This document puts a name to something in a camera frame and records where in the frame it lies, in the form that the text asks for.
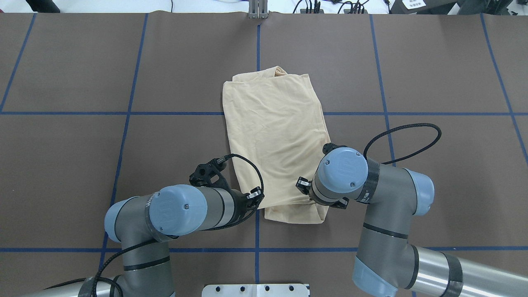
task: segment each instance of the silver metal tube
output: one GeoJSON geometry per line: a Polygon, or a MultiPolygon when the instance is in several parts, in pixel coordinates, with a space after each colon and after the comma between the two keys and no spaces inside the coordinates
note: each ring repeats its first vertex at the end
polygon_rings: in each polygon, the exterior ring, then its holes
{"type": "MultiPolygon", "coordinates": [[[[20,297],[77,297],[79,290],[83,283],[75,283],[62,287],[56,287],[53,289],[47,289],[39,292],[34,292],[20,297]]],[[[114,290],[114,296],[118,296],[117,290],[114,290]]],[[[97,296],[98,297],[109,297],[110,296],[110,285],[104,282],[97,283],[97,296]]]]}
{"type": "MultiPolygon", "coordinates": [[[[419,268],[411,290],[431,296],[444,294],[449,282],[449,265],[444,254],[417,247],[419,268]]],[[[484,264],[458,259],[463,287],[460,297],[526,297],[528,277],[484,264]]]]}

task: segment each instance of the folded fabric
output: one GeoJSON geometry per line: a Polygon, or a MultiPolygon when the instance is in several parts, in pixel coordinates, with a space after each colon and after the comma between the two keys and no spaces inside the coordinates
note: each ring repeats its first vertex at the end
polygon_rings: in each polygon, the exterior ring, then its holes
{"type": "MultiPolygon", "coordinates": [[[[299,176],[311,179],[330,142],[321,104],[305,75],[281,67],[243,73],[223,87],[223,109],[232,153],[250,159],[265,185],[265,218],[292,224],[320,224],[328,207],[295,187],[299,176]]],[[[233,159],[244,192],[259,184],[254,169],[233,159]]]]}

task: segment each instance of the white sticker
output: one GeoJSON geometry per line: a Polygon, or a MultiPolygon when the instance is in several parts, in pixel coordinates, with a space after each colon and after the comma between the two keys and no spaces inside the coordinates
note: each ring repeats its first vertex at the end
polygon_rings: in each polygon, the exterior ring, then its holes
{"type": "Polygon", "coordinates": [[[418,7],[424,7],[426,5],[423,0],[402,0],[402,2],[408,10],[413,10],[418,7]]]}

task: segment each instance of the white mounting bracket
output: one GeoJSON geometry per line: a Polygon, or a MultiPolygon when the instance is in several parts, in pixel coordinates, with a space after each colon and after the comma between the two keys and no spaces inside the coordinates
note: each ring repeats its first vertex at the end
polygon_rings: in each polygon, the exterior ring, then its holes
{"type": "Polygon", "coordinates": [[[268,18],[268,0],[249,0],[249,18],[268,18]]]}
{"type": "Polygon", "coordinates": [[[309,284],[207,285],[202,297],[310,297],[309,284]]]}

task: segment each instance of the blue grid line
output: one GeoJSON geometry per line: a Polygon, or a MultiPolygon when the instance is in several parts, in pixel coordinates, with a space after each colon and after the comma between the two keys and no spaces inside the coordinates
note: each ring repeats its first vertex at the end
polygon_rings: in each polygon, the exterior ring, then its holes
{"type": "Polygon", "coordinates": [[[495,55],[493,54],[492,45],[489,42],[488,30],[486,28],[486,22],[484,21],[484,14],[482,13],[480,14],[480,21],[482,22],[482,29],[484,30],[484,37],[486,38],[486,43],[488,45],[489,55],[491,56],[493,67],[495,68],[495,72],[497,73],[498,82],[501,85],[502,94],[504,95],[504,99],[506,100],[506,104],[508,105],[508,110],[510,111],[510,115],[512,117],[513,126],[515,127],[515,132],[517,133],[517,138],[521,145],[521,149],[524,154],[524,159],[526,163],[528,164],[528,153],[526,152],[526,147],[524,146],[521,132],[519,131],[519,127],[517,126],[517,121],[515,120],[515,116],[513,114],[512,104],[510,103],[510,99],[508,98],[508,93],[506,92],[506,88],[504,87],[504,82],[502,81],[501,72],[498,69],[497,61],[495,60],[495,55]]]}
{"type": "MultiPolygon", "coordinates": [[[[121,138],[121,147],[119,149],[119,158],[117,161],[116,175],[114,178],[114,187],[112,188],[112,197],[110,199],[110,206],[112,206],[114,202],[116,201],[117,181],[119,179],[119,173],[121,172],[121,163],[123,160],[123,150],[125,149],[125,140],[127,138],[128,124],[130,122],[130,112],[132,111],[132,103],[134,102],[134,92],[136,90],[137,74],[139,72],[139,64],[141,62],[143,42],[145,41],[145,31],[147,29],[147,21],[148,21],[148,13],[145,14],[145,20],[143,22],[143,31],[141,34],[141,41],[139,42],[139,50],[138,50],[137,61],[136,61],[136,70],[134,71],[134,79],[132,81],[132,89],[130,91],[130,100],[128,102],[128,112],[127,112],[127,118],[125,120],[125,128],[123,129],[123,137],[121,138]]],[[[102,241],[101,257],[99,258],[99,269],[101,269],[101,267],[103,266],[103,263],[105,262],[107,244],[108,244],[108,234],[105,232],[105,236],[102,241]]]]}
{"type": "MultiPolygon", "coordinates": [[[[528,250],[528,246],[433,246],[426,249],[437,252],[485,252],[494,250],[528,250]]],[[[171,248],[171,253],[255,253],[253,247],[171,248]]],[[[100,253],[102,248],[74,247],[3,247],[0,253],[100,253]]],[[[120,248],[106,248],[106,253],[116,253],[120,248]]],[[[259,253],[355,253],[357,247],[259,247],[259,253]]]]}
{"type": "MultiPolygon", "coordinates": [[[[260,24],[257,25],[257,71],[260,71],[260,24]]],[[[260,283],[260,210],[255,212],[255,283],[260,283]]]]}
{"type": "Polygon", "coordinates": [[[26,48],[27,40],[30,37],[31,29],[33,28],[33,24],[35,23],[35,18],[36,13],[34,13],[33,17],[31,18],[30,26],[27,28],[26,37],[24,38],[24,42],[22,43],[22,47],[20,48],[20,52],[18,53],[18,57],[16,58],[15,66],[13,67],[13,72],[11,72],[11,77],[9,78],[9,82],[7,83],[7,87],[5,88],[4,97],[2,98],[2,103],[0,103],[0,112],[2,112],[2,109],[4,109],[5,101],[7,100],[7,95],[9,94],[9,89],[11,89],[11,84],[13,83],[13,79],[15,78],[16,69],[18,68],[18,64],[22,59],[22,54],[24,53],[24,49],[26,48]]]}
{"type": "MultiPolygon", "coordinates": [[[[0,112],[0,115],[192,115],[223,116],[224,112],[0,112]]],[[[384,116],[383,112],[324,112],[325,116],[384,116]]],[[[387,112],[389,116],[528,116],[528,113],[387,112]]]]}
{"type": "MultiPolygon", "coordinates": [[[[372,14],[369,14],[370,18],[370,28],[372,31],[372,43],[374,45],[374,55],[376,57],[376,68],[378,69],[378,81],[380,83],[380,92],[381,92],[381,102],[383,104],[383,113],[385,115],[385,128],[387,130],[390,130],[390,124],[389,124],[389,112],[387,110],[387,103],[385,101],[385,88],[383,87],[383,78],[381,76],[381,66],[380,66],[380,56],[378,55],[378,45],[376,43],[376,32],[374,30],[374,18],[372,17],[372,14]]],[[[394,157],[394,147],[392,146],[392,136],[391,134],[388,134],[387,137],[389,138],[389,149],[391,151],[391,159],[396,159],[394,157]]]]}

